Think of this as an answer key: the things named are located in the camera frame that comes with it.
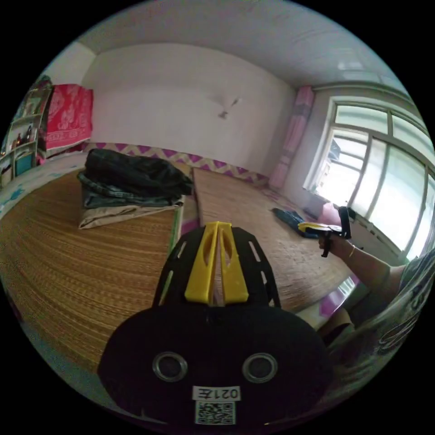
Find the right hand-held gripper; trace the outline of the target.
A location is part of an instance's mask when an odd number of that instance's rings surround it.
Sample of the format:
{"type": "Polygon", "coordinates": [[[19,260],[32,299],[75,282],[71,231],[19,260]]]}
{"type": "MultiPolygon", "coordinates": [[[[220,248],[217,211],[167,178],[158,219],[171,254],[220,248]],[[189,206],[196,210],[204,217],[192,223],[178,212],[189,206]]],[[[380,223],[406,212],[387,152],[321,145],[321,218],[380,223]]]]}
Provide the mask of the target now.
{"type": "Polygon", "coordinates": [[[324,248],[322,257],[328,257],[331,248],[331,236],[342,235],[342,227],[337,225],[327,225],[314,222],[302,222],[298,224],[298,230],[304,235],[321,235],[324,239],[324,248]]]}

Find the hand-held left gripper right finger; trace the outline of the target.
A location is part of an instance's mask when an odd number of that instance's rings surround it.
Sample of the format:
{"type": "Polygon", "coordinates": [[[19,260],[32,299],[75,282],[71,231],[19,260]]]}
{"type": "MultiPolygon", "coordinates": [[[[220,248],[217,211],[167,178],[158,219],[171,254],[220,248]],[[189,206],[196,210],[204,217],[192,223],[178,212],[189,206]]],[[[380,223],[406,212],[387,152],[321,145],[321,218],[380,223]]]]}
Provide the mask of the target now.
{"type": "Polygon", "coordinates": [[[246,303],[249,294],[230,223],[220,222],[218,224],[218,238],[223,302],[246,303]]]}

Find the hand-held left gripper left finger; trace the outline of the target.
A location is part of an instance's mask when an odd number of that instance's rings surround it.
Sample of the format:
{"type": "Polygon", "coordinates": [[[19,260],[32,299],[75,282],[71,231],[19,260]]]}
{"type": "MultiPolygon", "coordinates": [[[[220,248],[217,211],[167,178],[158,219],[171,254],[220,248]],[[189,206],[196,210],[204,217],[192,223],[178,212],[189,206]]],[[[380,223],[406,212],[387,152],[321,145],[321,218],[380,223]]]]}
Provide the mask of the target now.
{"type": "Polygon", "coordinates": [[[193,261],[184,293],[187,302],[213,302],[217,247],[218,222],[210,222],[203,228],[193,261]]]}

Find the person's right hand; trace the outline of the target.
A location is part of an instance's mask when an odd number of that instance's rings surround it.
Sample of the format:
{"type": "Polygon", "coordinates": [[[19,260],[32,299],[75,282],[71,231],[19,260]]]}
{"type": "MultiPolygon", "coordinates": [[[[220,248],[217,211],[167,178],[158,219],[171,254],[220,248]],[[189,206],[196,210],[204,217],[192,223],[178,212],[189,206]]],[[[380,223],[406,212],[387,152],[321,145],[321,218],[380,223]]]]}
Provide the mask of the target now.
{"type": "MultiPolygon", "coordinates": [[[[319,237],[319,248],[323,250],[324,239],[322,236],[319,237]]],[[[331,236],[331,248],[329,253],[338,257],[341,260],[349,258],[355,251],[355,246],[349,241],[337,235],[331,236]]]]}

